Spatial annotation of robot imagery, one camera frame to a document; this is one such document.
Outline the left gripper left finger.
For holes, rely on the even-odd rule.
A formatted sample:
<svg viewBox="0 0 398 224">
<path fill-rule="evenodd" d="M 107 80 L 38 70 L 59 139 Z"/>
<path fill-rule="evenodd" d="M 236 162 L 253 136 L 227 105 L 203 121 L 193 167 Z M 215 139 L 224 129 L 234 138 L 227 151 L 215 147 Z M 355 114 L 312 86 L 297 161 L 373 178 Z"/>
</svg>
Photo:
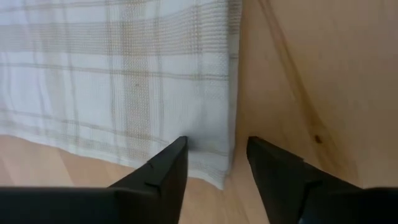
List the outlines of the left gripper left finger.
<svg viewBox="0 0 398 224">
<path fill-rule="evenodd" d="M 0 187 L 0 224 L 178 224 L 187 175 L 180 136 L 107 188 Z"/>
</svg>

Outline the white beige plaid towel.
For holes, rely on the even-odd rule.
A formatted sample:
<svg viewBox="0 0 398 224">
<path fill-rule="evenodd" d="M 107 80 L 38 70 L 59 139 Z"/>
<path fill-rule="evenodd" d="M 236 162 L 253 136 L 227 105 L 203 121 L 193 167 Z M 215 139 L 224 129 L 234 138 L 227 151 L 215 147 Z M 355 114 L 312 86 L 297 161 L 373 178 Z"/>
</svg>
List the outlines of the white beige plaid towel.
<svg viewBox="0 0 398 224">
<path fill-rule="evenodd" d="M 0 134 L 140 167 L 180 136 L 219 189 L 243 0 L 0 0 Z"/>
</svg>

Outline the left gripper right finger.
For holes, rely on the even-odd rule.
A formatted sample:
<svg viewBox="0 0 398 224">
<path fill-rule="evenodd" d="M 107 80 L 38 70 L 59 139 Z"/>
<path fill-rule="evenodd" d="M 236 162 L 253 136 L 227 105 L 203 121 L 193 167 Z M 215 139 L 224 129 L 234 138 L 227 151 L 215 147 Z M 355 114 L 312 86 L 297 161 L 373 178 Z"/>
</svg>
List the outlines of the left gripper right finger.
<svg viewBox="0 0 398 224">
<path fill-rule="evenodd" d="M 270 224 L 398 224 L 398 187 L 357 187 L 256 136 L 247 158 Z"/>
</svg>

